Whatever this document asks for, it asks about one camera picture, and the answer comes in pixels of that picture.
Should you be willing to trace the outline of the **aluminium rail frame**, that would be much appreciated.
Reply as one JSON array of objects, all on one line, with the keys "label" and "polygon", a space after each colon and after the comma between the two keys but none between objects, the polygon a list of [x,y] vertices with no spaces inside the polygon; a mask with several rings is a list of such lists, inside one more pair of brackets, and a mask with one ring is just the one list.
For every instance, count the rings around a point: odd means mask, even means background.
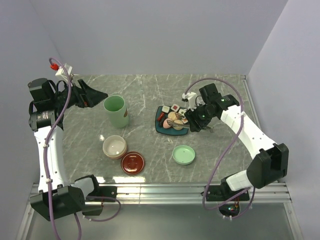
[{"label": "aluminium rail frame", "polygon": [[[193,82],[193,91],[215,83],[223,94],[235,90],[242,96],[245,111],[256,113],[243,75],[214,74],[125,74],[84,75],[92,88],[122,96],[128,106],[129,125],[111,125],[102,104],[94,108],[72,107],[64,115],[63,158],[66,177],[73,181],[93,174],[101,186],[117,187],[118,202],[107,203],[100,222],[82,219],[84,240],[301,240],[302,231],[286,183],[278,180],[251,191],[253,202],[240,203],[239,218],[223,217],[214,202],[202,206],[202,192],[219,156],[234,133],[218,119],[211,130],[167,136],[156,132],[159,106],[181,104],[181,95]],[[120,159],[103,152],[104,141],[113,135],[124,138],[127,152],[140,153],[144,169],[126,174]],[[191,164],[175,162],[175,147],[186,145],[195,151]]]}]

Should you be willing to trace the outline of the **cream inner bowl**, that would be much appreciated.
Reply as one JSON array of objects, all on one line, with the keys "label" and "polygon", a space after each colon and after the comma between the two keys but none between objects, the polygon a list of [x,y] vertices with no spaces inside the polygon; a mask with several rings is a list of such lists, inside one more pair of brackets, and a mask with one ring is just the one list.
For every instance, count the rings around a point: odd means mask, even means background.
[{"label": "cream inner bowl", "polygon": [[128,150],[127,142],[119,135],[112,135],[103,142],[102,150],[112,160],[121,159]]}]

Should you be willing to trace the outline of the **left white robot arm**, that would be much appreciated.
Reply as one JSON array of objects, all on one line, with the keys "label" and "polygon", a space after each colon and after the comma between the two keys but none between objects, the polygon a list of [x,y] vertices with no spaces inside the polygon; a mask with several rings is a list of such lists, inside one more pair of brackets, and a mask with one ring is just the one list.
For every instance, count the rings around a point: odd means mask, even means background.
[{"label": "left white robot arm", "polygon": [[47,221],[78,212],[89,212],[86,198],[101,196],[97,178],[87,175],[69,183],[63,157],[64,108],[93,108],[108,97],[107,93],[89,87],[82,79],[79,85],[65,83],[62,91],[47,78],[28,83],[33,98],[29,105],[29,126],[38,146],[40,179],[38,194],[30,198],[31,207]]}]

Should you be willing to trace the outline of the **teal square plate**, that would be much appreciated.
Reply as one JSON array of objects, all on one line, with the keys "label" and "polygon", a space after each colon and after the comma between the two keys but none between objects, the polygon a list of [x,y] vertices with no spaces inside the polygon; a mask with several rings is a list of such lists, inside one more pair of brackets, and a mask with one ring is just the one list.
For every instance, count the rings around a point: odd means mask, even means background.
[{"label": "teal square plate", "polygon": [[[158,126],[159,122],[157,121],[157,118],[162,113],[162,107],[163,107],[163,105],[158,106],[156,113],[155,113],[154,127],[155,127],[156,132],[159,134],[162,134],[162,135],[172,136],[172,137],[179,137],[179,136],[187,135],[187,133],[189,132],[189,129],[187,129],[187,128],[183,128],[182,130],[176,130],[173,127],[165,129],[165,128],[163,128],[163,126],[162,127]],[[168,113],[165,113],[165,116],[163,117],[163,119],[161,121],[164,122],[164,120],[167,118],[168,118]]]}]

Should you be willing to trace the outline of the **steel serving tongs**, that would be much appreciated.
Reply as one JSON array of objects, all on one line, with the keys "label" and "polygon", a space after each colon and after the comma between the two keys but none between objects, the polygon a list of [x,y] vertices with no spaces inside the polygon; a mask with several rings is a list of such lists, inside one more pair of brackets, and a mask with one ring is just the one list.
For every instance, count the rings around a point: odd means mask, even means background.
[{"label": "steel serving tongs", "polygon": [[174,115],[176,117],[176,120],[172,120],[171,118],[167,120],[167,124],[170,127],[179,127],[179,128],[185,128],[185,129],[190,129],[190,125],[189,124],[184,124],[182,122],[182,119],[184,118],[183,115],[181,115],[178,112],[174,112]]}]

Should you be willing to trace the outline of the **green sushi roll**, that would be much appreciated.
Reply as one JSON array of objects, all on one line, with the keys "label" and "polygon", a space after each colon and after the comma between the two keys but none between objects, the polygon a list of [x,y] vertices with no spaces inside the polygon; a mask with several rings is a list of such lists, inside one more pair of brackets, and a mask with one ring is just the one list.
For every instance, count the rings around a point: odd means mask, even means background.
[{"label": "green sushi roll", "polygon": [[186,113],[186,110],[185,110],[185,109],[180,109],[180,110],[178,111],[178,113],[179,113],[180,115],[184,116],[185,113]]}]

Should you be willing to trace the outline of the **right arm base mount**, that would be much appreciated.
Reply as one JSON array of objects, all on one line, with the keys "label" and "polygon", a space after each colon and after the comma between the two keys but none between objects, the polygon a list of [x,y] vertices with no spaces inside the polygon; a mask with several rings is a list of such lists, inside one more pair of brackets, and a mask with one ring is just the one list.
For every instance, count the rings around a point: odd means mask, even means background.
[{"label": "right arm base mount", "polygon": [[[207,191],[205,200],[207,202],[224,202],[230,197],[240,193],[243,189],[237,191],[231,191],[228,186],[220,185],[210,185]],[[218,208],[219,213],[224,217],[230,219],[237,217],[241,214],[240,202],[245,202],[250,200],[249,192],[246,191],[239,194],[237,197],[233,198],[228,203],[220,206]]]}]

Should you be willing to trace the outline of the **green round lid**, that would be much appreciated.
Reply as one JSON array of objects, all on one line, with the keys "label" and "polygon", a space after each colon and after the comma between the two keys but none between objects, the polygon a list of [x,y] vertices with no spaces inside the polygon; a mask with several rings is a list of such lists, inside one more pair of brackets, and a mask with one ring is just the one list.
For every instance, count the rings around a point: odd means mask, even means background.
[{"label": "green round lid", "polygon": [[195,160],[196,153],[190,146],[179,145],[173,149],[172,157],[180,165],[189,165]]}]

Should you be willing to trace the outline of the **green cylindrical lunch container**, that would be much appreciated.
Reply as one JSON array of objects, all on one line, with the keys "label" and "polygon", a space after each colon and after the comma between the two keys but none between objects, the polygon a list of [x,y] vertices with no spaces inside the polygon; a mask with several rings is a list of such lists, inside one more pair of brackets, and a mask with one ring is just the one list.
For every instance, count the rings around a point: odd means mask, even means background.
[{"label": "green cylindrical lunch container", "polygon": [[124,128],[129,123],[128,108],[124,98],[120,95],[111,95],[104,100],[104,109],[111,125],[115,128]]}]

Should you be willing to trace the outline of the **red centre sushi roll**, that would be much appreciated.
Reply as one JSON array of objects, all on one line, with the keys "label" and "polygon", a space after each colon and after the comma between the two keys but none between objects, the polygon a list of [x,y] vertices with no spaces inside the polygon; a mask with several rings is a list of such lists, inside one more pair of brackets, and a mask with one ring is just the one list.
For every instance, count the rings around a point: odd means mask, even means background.
[{"label": "red centre sushi roll", "polygon": [[170,109],[174,112],[178,112],[180,109],[180,106],[177,104],[173,104]]}]

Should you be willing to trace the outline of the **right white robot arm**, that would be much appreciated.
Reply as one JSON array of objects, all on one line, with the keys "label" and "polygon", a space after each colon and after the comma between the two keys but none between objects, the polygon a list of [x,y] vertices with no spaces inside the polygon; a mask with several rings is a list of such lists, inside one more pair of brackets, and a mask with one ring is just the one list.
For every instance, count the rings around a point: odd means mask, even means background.
[{"label": "right white robot arm", "polygon": [[220,193],[226,200],[232,200],[243,189],[261,189],[287,176],[289,149],[277,144],[264,134],[247,116],[242,102],[233,95],[221,95],[215,84],[199,89],[202,102],[198,102],[195,92],[182,94],[182,100],[189,104],[185,117],[191,132],[207,128],[212,118],[218,118],[236,135],[252,159],[249,167],[222,179]]}]

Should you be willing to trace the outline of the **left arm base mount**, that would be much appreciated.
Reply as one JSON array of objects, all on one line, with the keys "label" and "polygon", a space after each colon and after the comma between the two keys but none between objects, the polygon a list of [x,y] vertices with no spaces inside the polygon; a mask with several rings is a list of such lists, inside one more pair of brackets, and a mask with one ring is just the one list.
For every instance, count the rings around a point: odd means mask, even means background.
[{"label": "left arm base mount", "polygon": [[86,217],[99,216],[107,203],[115,203],[117,198],[116,186],[99,186],[85,198],[85,207],[82,214]]}]

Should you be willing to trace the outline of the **white sushi roll left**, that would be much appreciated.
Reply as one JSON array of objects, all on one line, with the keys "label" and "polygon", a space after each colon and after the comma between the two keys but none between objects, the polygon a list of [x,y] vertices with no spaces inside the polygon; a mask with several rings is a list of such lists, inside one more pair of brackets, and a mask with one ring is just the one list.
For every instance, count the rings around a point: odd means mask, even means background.
[{"label": "white sushi roll left", "polygon": [[166,105],[164,105],[164,106],[162,107],[162,109],[161,109],[161,111],[162,111],[163,113],[169,113],[170,110],[171,110],[171,108],[170,108],[169,106],[166,106]]}]

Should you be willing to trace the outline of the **beige bun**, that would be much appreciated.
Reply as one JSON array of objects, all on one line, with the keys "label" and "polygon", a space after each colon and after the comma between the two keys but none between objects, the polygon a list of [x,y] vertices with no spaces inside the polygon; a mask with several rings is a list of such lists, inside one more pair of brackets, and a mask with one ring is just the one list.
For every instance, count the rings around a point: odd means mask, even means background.
[{"label": "beige bun", "polygon": [[169,119],[171,119],[172,121],[175,121],[175,120],[178,119],[178,118],[177,118],[177,115],[176,115],[176,112],[174,112],[174,111],[169,112],[168,115],[167,115],[167,117],[168,117]]},{"label": "beige bun", "polygon": [[177,119],[175,121],[173,121],[172,123],[172,127],[177,130],[177,131],[180,131],[184,128],[184,124],[181,120]]}]

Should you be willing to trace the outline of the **orange sushi roll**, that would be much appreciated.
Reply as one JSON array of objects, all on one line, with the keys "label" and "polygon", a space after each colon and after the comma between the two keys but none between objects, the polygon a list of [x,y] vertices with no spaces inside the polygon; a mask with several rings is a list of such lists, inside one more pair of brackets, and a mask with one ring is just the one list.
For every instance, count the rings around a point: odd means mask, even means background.
[{"label": "orange sushi roll", "polygon": [[181,121],[183,122],[183,124],[187,124],[188,120],[186,118],[181,119]]}]

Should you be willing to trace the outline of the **red round lid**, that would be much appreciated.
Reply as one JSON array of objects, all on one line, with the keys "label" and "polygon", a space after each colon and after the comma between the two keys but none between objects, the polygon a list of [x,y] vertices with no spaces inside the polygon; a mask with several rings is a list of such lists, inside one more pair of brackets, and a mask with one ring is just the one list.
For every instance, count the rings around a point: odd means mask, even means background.
[{"label": "red round lid", "polygon": [[145,167],[145,160],[139,152],[131,151],[123,156],[120,165],[127,175],[138,175]]}]

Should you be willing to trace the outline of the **pink steamed bun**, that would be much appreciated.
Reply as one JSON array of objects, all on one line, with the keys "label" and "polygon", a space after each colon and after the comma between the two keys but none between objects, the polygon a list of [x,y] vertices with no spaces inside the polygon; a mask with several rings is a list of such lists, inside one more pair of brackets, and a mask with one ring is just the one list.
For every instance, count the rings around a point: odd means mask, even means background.
[{"label": "pink steamed bun", "polygon": [[165,119],[164,121],[163,121],[163,128],[164,129],[169,129],[171,126],[170,126],[170,124],[168,123],[168,118],[167,119]]}]

